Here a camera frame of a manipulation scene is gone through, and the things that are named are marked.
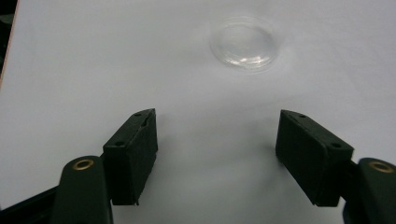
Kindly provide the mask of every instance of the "black object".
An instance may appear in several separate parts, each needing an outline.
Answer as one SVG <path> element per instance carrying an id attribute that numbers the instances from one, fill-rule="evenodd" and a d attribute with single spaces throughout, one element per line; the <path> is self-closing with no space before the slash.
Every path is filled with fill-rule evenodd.
<path id="1" fill-rule="evenodd" d="M 276 155 L 312 204 L 346 200 L 347 224 L 396 223 L 396 167 L 377 159 L 351 161 L 353 148 L 308 116 L 282 110 Z"/>
<path id="2" fill-rule="evenodd" d="M 156 159 L 155 109 L 133 114 L 104 145 L 64 167 L 58 187 L 0 212 L 0 223 L 113 223 L 113 204 L 137 203 Z"/>

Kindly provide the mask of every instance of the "white table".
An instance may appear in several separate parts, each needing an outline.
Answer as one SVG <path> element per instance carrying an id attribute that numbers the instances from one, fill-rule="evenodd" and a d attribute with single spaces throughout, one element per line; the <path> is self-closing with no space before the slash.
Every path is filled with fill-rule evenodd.
<path id="1" fill-rule="evenodd" d="M 21 0 L 0 90 L 0 204 L 58 184 L 134 112 L 157 109 L 159 152 L 115 223 L 343 223 L 275 156 L 280 109 L 396 163 L 396 3 L 273 1 L 280 57 L 257 75 L 212 55 L 205 1 Z"/>

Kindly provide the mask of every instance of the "tabletop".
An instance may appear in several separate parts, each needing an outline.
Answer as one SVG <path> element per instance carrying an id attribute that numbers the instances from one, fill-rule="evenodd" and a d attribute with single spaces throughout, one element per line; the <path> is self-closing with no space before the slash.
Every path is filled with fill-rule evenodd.
<path id="1" fill-rule="evenodd" d="M 281 109 L 322 124 L 353 161 L 396 163 L 396 2 L 270 1 L 284 40 L 268 70 L 225 66 L 206 1 L 21 0 L 0 89 L 0 204 L 100 155 L 156 108 L 159 151 L 139 206 L 115 223 L 343 223 L 313 206 L 275 155 Z"/>

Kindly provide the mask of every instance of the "clear plastic cup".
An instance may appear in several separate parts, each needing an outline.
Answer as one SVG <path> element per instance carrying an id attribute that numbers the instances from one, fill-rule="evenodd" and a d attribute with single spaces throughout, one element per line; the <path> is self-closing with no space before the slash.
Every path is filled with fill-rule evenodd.
<path id="1" fill-rule="evenodd" d="M 265 18 L 266 1 L 212 0 L 209 6 L 210 47 L 219 60 L 254 71 L 274 61 L 279 43 Z"/>

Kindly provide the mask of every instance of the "brass screw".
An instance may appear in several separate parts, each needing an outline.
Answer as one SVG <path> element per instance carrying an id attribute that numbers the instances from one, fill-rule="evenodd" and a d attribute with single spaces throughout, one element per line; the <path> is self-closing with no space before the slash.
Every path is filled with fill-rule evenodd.
<path id="1" fill-rule="evenodd" d="M 377 170 L 379 172 L 382 172 L 382 173 L 391 174 L 391 173 L 395 172 L 395 170 L 392 167 L 390 167 L 389 165 L 387 165 L 387 164 L 385 164 L 384 162 L 381 162 L 381 161 L 371 161 L 369 163 L 369 165 L 373 169 L 375 169 L 375 170 Z"/>
<path id="2" fill-rule="evenodd" d="M 93 165 L 93 160 L 81 160 L 78 161 L 76 163 L 74 163 L 73 165 L 73 169 L 77 170 L 77 171 L 82 171 L 82 170 L 86 170 L 88 168 L 90 168 Z"/>

